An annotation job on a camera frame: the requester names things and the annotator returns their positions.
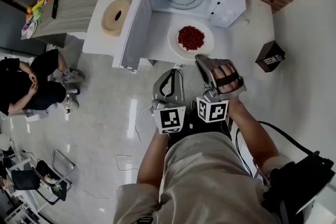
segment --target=white countertop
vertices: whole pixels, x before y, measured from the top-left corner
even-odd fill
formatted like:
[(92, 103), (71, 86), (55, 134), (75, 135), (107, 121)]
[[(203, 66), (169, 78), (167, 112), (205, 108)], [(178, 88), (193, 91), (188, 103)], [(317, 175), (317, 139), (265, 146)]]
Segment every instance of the white countertop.
[[(106, 34), (101, 27), (103, 13), (113, 1), (115, 0), (98, 0), (87, 31), (83, 52), (114, 55), (119, 38)], [(242, 50), (253, 49), (256, 51), (257, 57), (262, 46), (274, 40), (272, 11), (268, 4), (260, 0), (246, 0), (246, 8), (246, 11), (227, 29), (212, 26), (208, 19), (201, 17), (153, 12), (142, 58), (193, 64), (194, 62), (176, 55), (170, 48), (167, 39), (169, 25), (174, 21), (187, 18), (199, 20), (212, 31), (215, 38), (215, 48), (210, 54), (210, 58), (231, 59), (233, 51), (238, 48)]]

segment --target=red beans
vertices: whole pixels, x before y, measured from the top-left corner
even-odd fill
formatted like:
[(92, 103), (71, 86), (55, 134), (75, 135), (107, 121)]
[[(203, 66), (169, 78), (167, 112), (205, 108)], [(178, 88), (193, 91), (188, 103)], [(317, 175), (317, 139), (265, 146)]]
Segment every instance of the red beans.
[(178, 31), (178, 43), (186, 50), (197, 50), (204, 45), (204, 34), (193, 26), (185, 26)]

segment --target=person's hand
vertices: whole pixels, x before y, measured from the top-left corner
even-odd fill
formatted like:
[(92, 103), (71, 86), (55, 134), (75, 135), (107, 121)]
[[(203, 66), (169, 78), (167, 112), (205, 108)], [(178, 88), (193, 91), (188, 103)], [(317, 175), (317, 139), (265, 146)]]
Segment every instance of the person's hand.
[[(215, 79), (221, 79), (235, 73), (236, 70), (234, 67), (227, 63), (226, 65), (222, 65), (218, 68), (215, 68), (213, 71), (213, 75)], [(239, 88), (239, 82), (236, 79), (235, 81), (231, 82), (230, 84), (218, 87), (218, 90), (221, 93), (228, 93), (233, 92)], [(241, 104), (239, 97), (233, 97), (229, 101), (229, 114), (232, 113), (239, 105)]]
[(36, 81), (37, 82), (37, 77), (34, 72), (29, 73), (29, 78), (32, 82)]
[(28, 94), (30, 96), (33, 96), (35, 93), (37, 93), (37, 90), (38, 90), (37, 81), (33, 81), (32, 85), (30, 86)]

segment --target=white tiled floor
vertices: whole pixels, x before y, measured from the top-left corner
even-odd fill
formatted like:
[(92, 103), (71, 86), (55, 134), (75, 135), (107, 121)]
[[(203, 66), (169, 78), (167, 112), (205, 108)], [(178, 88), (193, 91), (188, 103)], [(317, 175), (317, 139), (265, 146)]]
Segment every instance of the white tiled floor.
[[(78, 60), (81, 42), (68, 37), (65, 57), (73, 65)], [(78, 167), (72, 176), (73, 190), (65, 202), (46, 206), (42, 213), (58, 224), (111, 223), (118, 186), (134, 182), (142, 157), (155, 130), (149, 110), (152, 86), (173, 64), (157, 62), (141, 67), (137, 75), (112, 69), (110, 56), (81, 53), (78, 68), (86, 75), (78, 96), (80, 108), (69, 121), (61, 107), (46, 119), (31, 122), (30, 133), (24, 118), (2, 123), (3, 133), (11, 136), (16, 149), (33, 152), (51, 164), (58, 148)], [(183, 69), (186, 97), (202, 93), (202, 79), (196, 67)]]

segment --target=beige tape roll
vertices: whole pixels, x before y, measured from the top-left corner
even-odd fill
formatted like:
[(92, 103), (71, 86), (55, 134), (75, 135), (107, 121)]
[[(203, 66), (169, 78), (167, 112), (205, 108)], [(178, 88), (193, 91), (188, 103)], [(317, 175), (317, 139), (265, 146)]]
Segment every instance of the beige tape roll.
[(106, 8), (101, 19), (101, 26), (105, 33), (115, 37), (120, 36), (130, 6), (129, 0), (116, 0)]

